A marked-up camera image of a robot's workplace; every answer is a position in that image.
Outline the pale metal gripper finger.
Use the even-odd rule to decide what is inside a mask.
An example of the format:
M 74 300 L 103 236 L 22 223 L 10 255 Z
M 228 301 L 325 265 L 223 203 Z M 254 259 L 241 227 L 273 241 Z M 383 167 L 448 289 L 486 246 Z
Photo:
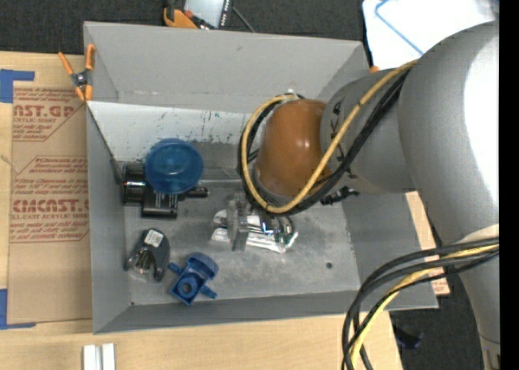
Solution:
M 230 239 L 232 250 L 234 252 L 244 251 L 247 245 L 248 227 L 235 223 L 230 227 L 229 230 L 231 232 Z
M 235 194 L 228 203 L 227 222 L 247 223 L 247 198 L 243 194 Z

